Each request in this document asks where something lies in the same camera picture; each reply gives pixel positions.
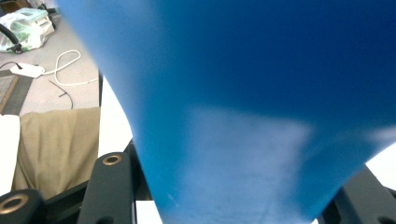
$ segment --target blue fabric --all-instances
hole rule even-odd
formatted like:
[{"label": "blue fabric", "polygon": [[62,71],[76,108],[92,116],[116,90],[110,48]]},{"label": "blue fabric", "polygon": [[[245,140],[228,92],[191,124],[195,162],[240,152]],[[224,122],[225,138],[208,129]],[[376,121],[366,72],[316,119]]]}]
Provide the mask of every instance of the blue fabric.
[{"label": "blue fabric", "polygon": [[309,223],[395,140],[393,0],[60,5],[163,223]]}]

